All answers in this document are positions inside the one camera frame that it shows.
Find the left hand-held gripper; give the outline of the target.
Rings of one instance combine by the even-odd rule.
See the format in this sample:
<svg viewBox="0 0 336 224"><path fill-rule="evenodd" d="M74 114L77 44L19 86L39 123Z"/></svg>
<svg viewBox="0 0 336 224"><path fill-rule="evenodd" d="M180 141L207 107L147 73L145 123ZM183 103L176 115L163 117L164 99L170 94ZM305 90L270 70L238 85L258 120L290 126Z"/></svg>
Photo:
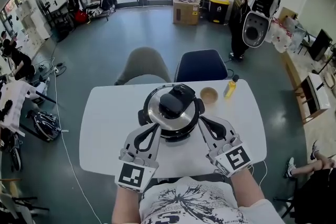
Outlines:
<svg viewBox="0 0 336 224"><path fill-rule="evenodd" d="M145 148L140 144L149 138ZM146 124L132 131L121 150L115 183L122 188L143 193L159 167L156 161L161 138L158 123Z"/></svg>

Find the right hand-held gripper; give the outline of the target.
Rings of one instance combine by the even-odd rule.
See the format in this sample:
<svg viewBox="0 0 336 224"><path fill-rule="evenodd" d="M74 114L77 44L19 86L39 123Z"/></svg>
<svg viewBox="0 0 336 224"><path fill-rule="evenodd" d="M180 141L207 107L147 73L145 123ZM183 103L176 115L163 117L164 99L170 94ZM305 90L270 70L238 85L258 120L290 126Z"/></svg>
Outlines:
<svg viewBox="0 0 336 224"><path fill-rule="evenodd" d="M244 143L232 125L222 118L203 115L198 125L209 148L206 157L226 177L231 177L252 161L247 144Z"/></svg>

